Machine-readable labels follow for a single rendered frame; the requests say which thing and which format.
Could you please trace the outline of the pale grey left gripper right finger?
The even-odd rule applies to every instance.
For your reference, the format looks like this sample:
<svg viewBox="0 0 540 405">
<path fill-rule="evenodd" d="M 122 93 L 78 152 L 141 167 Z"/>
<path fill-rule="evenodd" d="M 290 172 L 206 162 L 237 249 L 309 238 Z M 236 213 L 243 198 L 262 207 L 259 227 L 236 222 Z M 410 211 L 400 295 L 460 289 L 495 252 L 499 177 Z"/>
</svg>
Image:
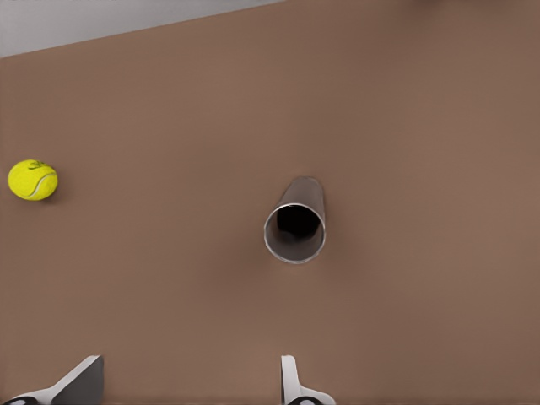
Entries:
<svg viewBox="0 0 540 405">
<path fill-rule="evenodd" d="M 292 355 L 281 356 L 281 401 L 282 405 L 336 405 L 329 394 L 301 385 Z"/>
</svg>

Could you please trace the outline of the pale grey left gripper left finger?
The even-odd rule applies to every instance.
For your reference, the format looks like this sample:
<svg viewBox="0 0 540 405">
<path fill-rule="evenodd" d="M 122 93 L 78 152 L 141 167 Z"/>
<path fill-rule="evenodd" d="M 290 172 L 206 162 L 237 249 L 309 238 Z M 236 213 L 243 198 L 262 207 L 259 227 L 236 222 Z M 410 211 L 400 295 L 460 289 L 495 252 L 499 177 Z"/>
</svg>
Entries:
<svg viewBox="0 0 540 405">
<path fill-rule="evenodd" d="M 2 405 L 101 405 L 105 361 L 90 355 L 53 386 L 19 394 Z"/>
</svg>

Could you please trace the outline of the yellow tennis ball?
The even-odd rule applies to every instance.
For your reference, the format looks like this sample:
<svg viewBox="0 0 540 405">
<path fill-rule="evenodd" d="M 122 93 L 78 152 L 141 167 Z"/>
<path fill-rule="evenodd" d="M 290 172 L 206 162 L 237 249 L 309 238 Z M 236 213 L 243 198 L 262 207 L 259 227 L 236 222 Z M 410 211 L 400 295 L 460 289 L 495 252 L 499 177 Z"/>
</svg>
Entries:
<svg viewBox="0 0 540 405">
<path fill-rule="evenodd" d="M 36 159 L 18 162 L 8 173 L 8 187 L 17 197 L 40 201 L 51 196 L 58 186 L 56 171 Z"/>
</svg>

